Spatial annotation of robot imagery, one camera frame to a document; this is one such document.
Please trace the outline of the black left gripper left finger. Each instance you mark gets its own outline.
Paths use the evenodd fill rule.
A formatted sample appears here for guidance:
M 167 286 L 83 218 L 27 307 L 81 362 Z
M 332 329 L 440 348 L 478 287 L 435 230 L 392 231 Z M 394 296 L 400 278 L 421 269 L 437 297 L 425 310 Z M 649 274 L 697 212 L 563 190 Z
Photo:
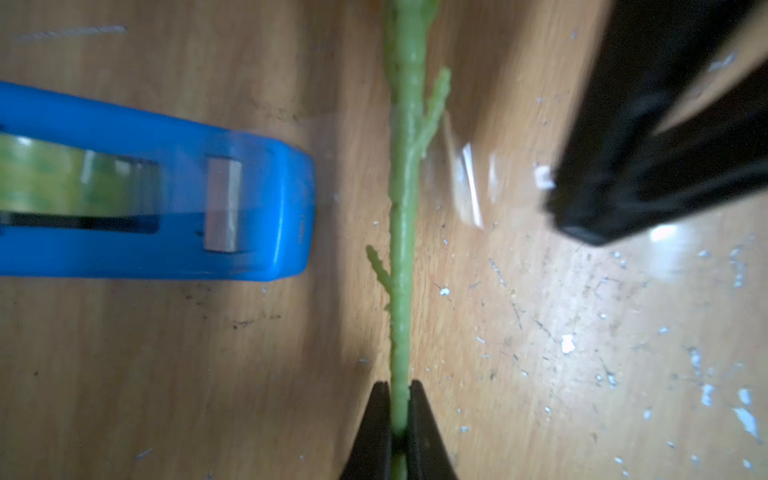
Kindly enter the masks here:
M 390 392 L 376 382 L 358 428 L 341 480 L 389 480 L 392 466 Z

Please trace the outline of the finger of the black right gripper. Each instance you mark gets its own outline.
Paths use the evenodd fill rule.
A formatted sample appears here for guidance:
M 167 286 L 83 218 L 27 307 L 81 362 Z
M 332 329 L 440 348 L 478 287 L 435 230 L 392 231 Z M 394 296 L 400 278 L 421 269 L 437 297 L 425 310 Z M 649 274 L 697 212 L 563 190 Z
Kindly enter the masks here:
M 660 124 L 753 1 L 618 1 L 554 174 L 561 233 L 602 246 L 767 185 L 767 68 Z

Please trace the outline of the artificial flower bouquet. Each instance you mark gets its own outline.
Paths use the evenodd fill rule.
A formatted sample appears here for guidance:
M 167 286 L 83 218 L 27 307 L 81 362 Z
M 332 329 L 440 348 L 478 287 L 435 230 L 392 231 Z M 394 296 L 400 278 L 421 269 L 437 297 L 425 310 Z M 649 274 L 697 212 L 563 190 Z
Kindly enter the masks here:
M 384 3 L 384 70 L 391 101 L 390 268 L 384 268 L 372 246 L 366 247 L 366 254 L 377 280 L 389 295 L 391 479 L 408 477 L 402 448 L 410 400 L 411 306 L 420 166 L 439 128 L 451 90 L 451 70 L 442 68 L 435 78 L 431 96 L 425 96 L 428 34 L 438 10 L 437 1 Z

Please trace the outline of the clear tape strip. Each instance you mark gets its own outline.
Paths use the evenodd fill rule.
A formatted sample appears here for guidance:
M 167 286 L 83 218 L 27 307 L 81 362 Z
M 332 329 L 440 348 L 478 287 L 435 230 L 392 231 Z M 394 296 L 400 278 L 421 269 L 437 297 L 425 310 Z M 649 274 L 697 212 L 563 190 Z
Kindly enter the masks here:
M 451 205 L 461 222 L 483 230 L 472 146 L 470 143 L 460 144 L 448 112 L 442 114 L 438 139 L 438 146 L 428 150 L 429 183 L 450 194 Z

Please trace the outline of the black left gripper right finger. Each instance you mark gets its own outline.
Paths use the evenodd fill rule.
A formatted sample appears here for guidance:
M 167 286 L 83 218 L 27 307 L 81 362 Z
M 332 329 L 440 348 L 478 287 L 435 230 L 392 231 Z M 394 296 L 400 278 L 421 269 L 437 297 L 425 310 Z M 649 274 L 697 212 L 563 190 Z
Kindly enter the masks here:
M 406 433 L 407 478 L 458 480 L 430 407 L 423 384 L 413 380 Z

